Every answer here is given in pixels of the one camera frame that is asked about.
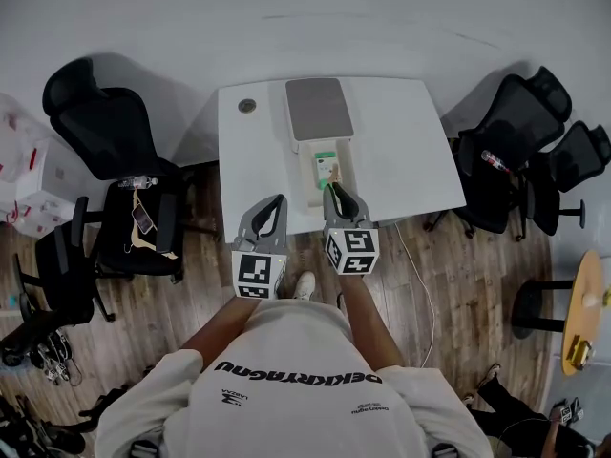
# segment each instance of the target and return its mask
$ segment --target small box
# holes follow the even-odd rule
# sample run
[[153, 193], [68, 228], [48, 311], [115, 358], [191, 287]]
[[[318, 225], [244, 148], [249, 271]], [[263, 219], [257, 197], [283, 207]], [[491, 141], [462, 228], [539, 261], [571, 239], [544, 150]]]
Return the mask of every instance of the small box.
[[327, 256], [340, 275], [368, 275], [380, 256], [377, 229], [329, 229]]
[[286, 270], [286, 255], [232, 251], [231, 266], [237, 297], [278, 299], [276, 292]]

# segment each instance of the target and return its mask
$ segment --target wooden floor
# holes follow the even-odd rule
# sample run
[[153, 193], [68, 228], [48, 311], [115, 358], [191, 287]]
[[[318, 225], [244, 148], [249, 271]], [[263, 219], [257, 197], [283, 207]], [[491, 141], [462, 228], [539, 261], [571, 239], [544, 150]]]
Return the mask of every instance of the wooden floor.
[[[218, 168], [204, 167], [200, 176], [191, 195], [194, 215], [202, 226], [221, 229]], [[530, 278], [550, 277], [549, 244], [536, 228], [527, 240], [514, 242], [514, 215], [502, 236], [478, 231], [474, 239], [467, 239], [454, 215], [430, 234], [422, 230], [423, 218], [402, 221], [399, 229], [435, 309], [435, 343], [428, 366], [439, 367], [462, 395], [473, 391], [491, 364], [500, 362], [501, 382], [536, 406], [542, 397], [550, 338], [539, 332], [518, 341], [512, 336], [509, 318], [520, 285]], [[88, 235], [92, 238], [95, 230]], [[335, 304], [339, 285], [323, 252], [322, 233], [293, 236], [289, 243], [282, 294], [289, 296], [300, 273], [311, 270], [317, 277], [313, 299]], [[6, 225], [0, 227], [0, 308], [8, 308], [9, 295], [14, 294], [11, 254], [19, 253], [23, 270], [35, 273], [33, 246], [32, 239], [17, 235]], [[407, 361], [420, 365], [432, 329], [425, 291], [394, 226], [380, 229], [380, 248], [380, 260], [366, 282]], [[67, 329], [74, 360], [83, 374], [79, 386], [54, 386], [34, 368], [14, 374], [2, 370], [2, 393], [10, 400], [15, 393], [24, 393], [43, 419], [71, 424], [78, 421], [77, 412], [92, 406], [101, 393], [128, 381], [137, 382], [146, 366], [177, 350], [233, 296], [231, 254], [224, 243], [187, 233], [184, 264], [184, 281], [178, 285], [168, 278], [144, 276], [98, 282], [117, 320], [105, 323], [96, 312], [89, 324]], [[551, 313], [551, 306], [545, 311]], [[0, 336], [18, 324], [19, 318], [1, 319]], [[88, 456], [93, 456], [90, 449]]]

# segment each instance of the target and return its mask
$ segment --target sneaker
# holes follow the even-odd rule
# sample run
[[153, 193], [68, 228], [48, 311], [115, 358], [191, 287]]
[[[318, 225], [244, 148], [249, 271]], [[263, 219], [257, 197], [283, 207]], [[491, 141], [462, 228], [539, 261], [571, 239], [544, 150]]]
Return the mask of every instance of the sneaker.
[[466, 408], [471, 408], [471, 406], [474, 404], [474, 400], [475, 396], [473, 393], [468, 393], [462, 398], [462, 403]]
[[493, 364], [490, 367], [490, 369], [488, 370], [488, 373], [486, 374], [486, 376], [483, 378], [483, 380], [477, 386], [477, 389], [479, 390], [485, 384], [487, 384], [491, 380], [495, 379], [498, 376], [499, 373], [500, 373], [500, 364], [498, 364], [498, 363]]
[[316, 277], [311, 271], [305, 271], [297, 280], [293, 299], [309, 301], [314, 293], [314, 290], [316, 290]]

